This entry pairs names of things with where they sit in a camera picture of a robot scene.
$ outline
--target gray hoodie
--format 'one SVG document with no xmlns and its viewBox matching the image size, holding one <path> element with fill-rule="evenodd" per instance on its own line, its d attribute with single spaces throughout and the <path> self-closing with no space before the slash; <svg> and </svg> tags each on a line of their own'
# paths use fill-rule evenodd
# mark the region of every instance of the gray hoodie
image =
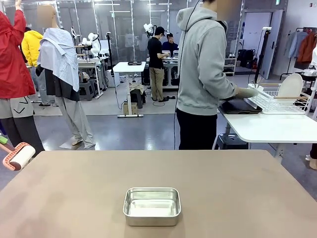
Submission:
<svg viewBox="0 0 317 238">
<path fill-rule="evenodd" d="M 217 13 L 196 7 L 188 22 L 192 11 L 193 8 L 182 9 L 176 19 L 183 31 L 179 41 L 179 69 L 181 57 L 182 62 L 177 108 L 211 116 L 217 113 L 219 99 L 234 96 L 237 87 L 223 73 L 227 40 L 223 26 L 216 21 Z"/>
</svg>

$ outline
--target metal tray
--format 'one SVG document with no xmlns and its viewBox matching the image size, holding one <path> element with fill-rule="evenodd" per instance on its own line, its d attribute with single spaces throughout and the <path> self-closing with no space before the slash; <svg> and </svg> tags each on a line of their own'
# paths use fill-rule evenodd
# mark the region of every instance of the metal tray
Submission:
<svg viewBox="0 0 317 238">
<path fill-rule="evenodd" d="M 130 226 L 176 226 L 181 213 L 178 191 L 171 187 L 135 187 L 127 191 L 123 213 Z"/>
</svg>

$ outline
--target white plate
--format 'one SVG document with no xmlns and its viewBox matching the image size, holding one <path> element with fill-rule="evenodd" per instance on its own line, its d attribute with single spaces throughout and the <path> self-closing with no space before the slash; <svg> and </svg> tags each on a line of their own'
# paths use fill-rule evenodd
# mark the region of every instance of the white plate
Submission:
<svg viewBox="0 0 317 238">
<path fill-rule="evenodd" d="M 301 75 L 293 73 L 289 75 L 281 84 L 277 96 L 278 97 L 299 97 L 303 89 L 303 79 Z M 296 99 L 277 99 L 278 102 L 285 102 L 292 105 Z"/>
</svg>

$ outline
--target lint roller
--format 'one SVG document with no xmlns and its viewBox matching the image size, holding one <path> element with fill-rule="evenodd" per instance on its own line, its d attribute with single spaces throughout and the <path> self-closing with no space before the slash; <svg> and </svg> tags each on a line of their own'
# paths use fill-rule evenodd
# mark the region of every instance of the lint roller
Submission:
<svg viewBox="0 0 317 238">
<path fill-rule="evenodd" d="M 14 148 L 3 136 L 0 136 L 0 148 L 8 153 L 2 163 L 11 171 L 23 169 L 35 154 L 35 149 L 28 143 L 22 142 Z"/>
</svg>

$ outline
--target white dish rack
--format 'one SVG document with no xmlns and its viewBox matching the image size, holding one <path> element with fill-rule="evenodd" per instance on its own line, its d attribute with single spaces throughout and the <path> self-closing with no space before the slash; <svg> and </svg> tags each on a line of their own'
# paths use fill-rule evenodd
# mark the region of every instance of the white dish rack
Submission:
<svg viewBox="0 0 317 238">
<path fill-rule="evenodd" d="M 249 84 L 248 88 L 258 90 L 259 94 L 248 100 L 261 107 L 264 114 L 305 114 L 311 96 L 302 92 L 299 97 L 278 97 L 280 86 L 278 83 Z"/>
</svg>

